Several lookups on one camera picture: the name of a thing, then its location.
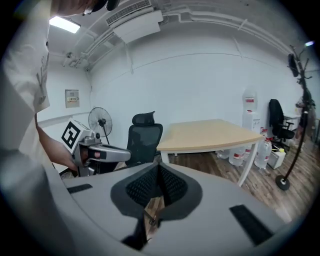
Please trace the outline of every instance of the chair armrest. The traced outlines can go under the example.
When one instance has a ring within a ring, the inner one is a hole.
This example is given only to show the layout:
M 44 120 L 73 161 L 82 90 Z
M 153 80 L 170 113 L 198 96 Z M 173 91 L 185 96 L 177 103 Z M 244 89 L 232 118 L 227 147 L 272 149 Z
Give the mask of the chair armrest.
M 286 122 L 288 124 L 288 127 L 286 128 L 287 130 L 289 130 L 290 125 L 293 125 L 293 122 Z

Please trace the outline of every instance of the air conditioning vent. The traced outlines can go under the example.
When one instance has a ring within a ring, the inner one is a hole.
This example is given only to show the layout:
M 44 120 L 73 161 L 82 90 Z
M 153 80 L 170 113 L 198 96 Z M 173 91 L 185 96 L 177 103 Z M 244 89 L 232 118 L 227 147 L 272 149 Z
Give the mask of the air conditioning vent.
M 129 5 L 123 8 L 122 10 L 117 11 L 115 14 L 113 14 L 112 16 L 106 19 L 106 23 L 108 24 L 108 26 L 110 26 L 112 23 L 115 23 L 116 21 L 120 20 L 124 16 L 127 16 L 138 10 L 141 10 L 143 8 L 150 7 L 150 6 L 152 5 L 149 0 L 136 2 L 132 5 Z

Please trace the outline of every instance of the desk leg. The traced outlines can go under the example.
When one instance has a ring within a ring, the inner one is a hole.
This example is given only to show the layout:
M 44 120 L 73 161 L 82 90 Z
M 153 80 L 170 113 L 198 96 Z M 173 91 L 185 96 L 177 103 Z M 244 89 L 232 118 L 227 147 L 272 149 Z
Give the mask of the desk leg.
M 161 151 L 161 158 L 163 163 L 169 164 L 169 156 L 167 152 Z
M 244 181 L 245 181 L 245 179 L 251 169 L 252 163 L 254 162 L 254 159 L 255 159 L 255 156 L 256 156 L 256 153 L 258 150 L 258 144 L 259 144 L 259 141 L 256 142 L 255 144 L 252 144 L 250 155 L 248 156 L 248 158 L 246 160 L 243 172 L 242 172 L 240 179 L 238 181 L 239 187 L 242 186 L 242 184 L 244 183 Z

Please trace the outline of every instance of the chair headrest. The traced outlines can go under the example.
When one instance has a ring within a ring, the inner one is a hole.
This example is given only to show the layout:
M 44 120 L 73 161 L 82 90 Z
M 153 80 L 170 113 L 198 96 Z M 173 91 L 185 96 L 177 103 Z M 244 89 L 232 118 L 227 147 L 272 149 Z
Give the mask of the chair headrest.
M 155 124 L 154 112 L 155 111 L 150 112 L 150 113 L 136 114 L 132 118 L 132 123 L 135 126 L 152 126 Z

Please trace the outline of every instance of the person's arm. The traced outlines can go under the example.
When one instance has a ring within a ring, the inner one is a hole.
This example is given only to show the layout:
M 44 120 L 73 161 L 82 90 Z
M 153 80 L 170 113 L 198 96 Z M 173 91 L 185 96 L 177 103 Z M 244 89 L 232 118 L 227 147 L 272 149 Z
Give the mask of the person's arm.
M 66 166 L 73 171 L 78 171 L 75 165 L 71 153 L 65 148 L 65 146 L 49 137 L 40 126 L 38 126 L 37 114 L 34 116 L 35 126 L 39 134 L 39 140 L 44 148 L 44 151 L 48 155 L 51 162 Z

